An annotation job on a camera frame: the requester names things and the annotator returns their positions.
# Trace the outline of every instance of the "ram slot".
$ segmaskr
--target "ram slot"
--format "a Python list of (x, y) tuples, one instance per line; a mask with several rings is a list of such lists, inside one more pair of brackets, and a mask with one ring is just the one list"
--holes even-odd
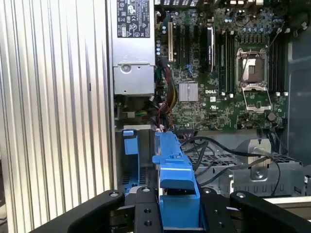
[(200, 33), (200, 67), (201, 73), (204, 73), (206, 70), (206, 48), (207, 48), (207, 28), (202, 27)]
[(187, 25), (185, 26), (185, 61), (186, 65), (190, 64), (190, 47), (191, 47), (191, 42), (190, 42), (190, 26)]
[(219, 73), (219, 93), (226, 93), (226, 77), (225, 77), (225, 43), (224, 37), (218, 33), (216, 35), (217, 52), (216, 57), (218, 61), (218, 73)]
[(174, 61), (174, 52), (173, 52), (173, 23), (168, 23), (168, 40), (169, 40), (169, 62)]
[(180, 45), (180, 42), (181, 42), (181, 33), (180, 33), (180, 26), (177, 25), (176, 26), (176, 29), (175, 29), (175, 51), (177, 53), (176, 55), (176, 65), (177, 67), (180, 66), (180, 56), (181, 56), (181, 45)]
[(278, 63), (278, 47), (279, 44), (277, 42), (278, 40), (273, 42), (273, 91), (277, 91), (277, 82), (278, 82), (278, 67), (277, 67), (277, 63)]
[(287, 91), (287, 86), (286, 86), (286, 80), (287, 80), (287, 59), (288, 59), (288, 43), (290, 41), (289, 35), (284, 35), (283, 36), (283, 49), (282, 49), (282, 61), (281, 61), (281, 67), (282, 69), (282, 73), (281, 73), (281, 77), (282, 79), (281, 81), (281, 91)]
[[(270, 41), (273, 40), (275, 35), (272, 35), (270, 37)], [(269, 92), (274, 92), (274, 83), (275, 83), (275, 75), (274, 75), (274, 70), (275, 70), (275, 67), (274, 67), (274, 50), (275, 50), (275, 44), (272, 44), (270, 46), (270, 49), (269, 49), (269, 82), (268, 82), (268, 89), (269, 89)]]

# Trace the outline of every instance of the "motherboard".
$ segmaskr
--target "motherboard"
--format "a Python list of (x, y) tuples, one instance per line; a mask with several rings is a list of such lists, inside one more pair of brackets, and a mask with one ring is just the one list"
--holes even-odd
[[(135, 7), (129, 22), (118, 24), (121, 39), (130, 37), (137, 49), (130, 52), (140, 72), (121, 66), (117, 123), (152, 124), (161, 131), (286, 128), (288, 44), (309, 26), (310, 13), (303, 10), (309, 0), (156, 0), (152, 14), (149, 3), (128, 3)], [(130, 16), (137, 9), (139, 27)], [(151, 62), (145, 61), (146, 50)], [(137, 64), (150, 67), (144, 71)]]
[[(282, 14), (276, 16), (269, 7), (255, 12), (243, 7), (215, 8), (212, 13), (167, 12), (156, 32), (156, 45), (157, 56), (169, 59), (178, 92), (170, 114), (177, 129), (236, 130), (258, 125), (269, 129), (286, 124), (286, 67), (282, 66), (282, 77), (275, 78), (275, 89), (273, 80), (268, 81), (269, 69), (275, 69), (273, 59), (287, 57), (286, 46), (278, 51), (279, 57), (270, 52), (271, 40), (284, 21)], [(245, 58), (237, 59), (239, 53)], [(248, 53), (250, 65), (243, 67)], [(243, 69), (248, 77), (242, 75)], [(245, 83), (262, 86), (243, 90)]]

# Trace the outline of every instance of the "expansion slot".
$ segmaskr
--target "expansion slot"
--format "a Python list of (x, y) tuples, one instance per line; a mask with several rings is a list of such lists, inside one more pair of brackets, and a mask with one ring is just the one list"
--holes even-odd
[(206, 70), (206, 59), (207, 59), (207, 28), (201, 28), (200, 34), (200, 66), (201, 73), (204, 73)]
[(235, 93), (235, 52), (234, 52), (234, 35), (231, 32), (225, 33), (225, 78), (226, 92)]
[(193, 27), (193, 41), (194, 43), (199, 42), (199, 26), (198, 25), (195, 25)]
[(190, 26), (185, 26), (185, 40), (184, 40), (184, 48), (185, 48), (185, 61), (186, 65), (190, 64)]
[(225, 38), (218, 33), (216, 35), (217, 52), (216, 57), (218, 61), (218, 73), (219, 73), (219, 93), (224, 95), (227, 92), (227, 79), (225, 72)]
[(207, 28), (207, 71), (213, 72), (214, 67), (214, 30), (212, 27)]
[(168, 34), (169, 34), (169, 62), (174, 61), (174, 52), (173, 52), (173, 23), (168, 23)]
[(181, 56), (181, 32), (180, 32), (180, 26), (177, 25), (175, 29), (175, 49), (177, 53), (176, 55), (176, 64), (179, 67), (180, 66), (180, 56)]

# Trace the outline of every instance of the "power supply label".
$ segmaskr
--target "power supply label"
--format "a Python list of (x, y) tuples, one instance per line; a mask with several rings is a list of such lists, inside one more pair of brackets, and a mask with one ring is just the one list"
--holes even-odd
[(149, 0), (117, 0), (118, 38), (150, 38)]

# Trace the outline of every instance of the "metal frame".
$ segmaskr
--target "metal frame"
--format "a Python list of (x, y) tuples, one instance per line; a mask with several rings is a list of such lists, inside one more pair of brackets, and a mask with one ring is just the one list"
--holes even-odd
[(11, 233), (29, 232), (116, 180), (105, 12), (102, 0), (0, 0), (0, 152)]

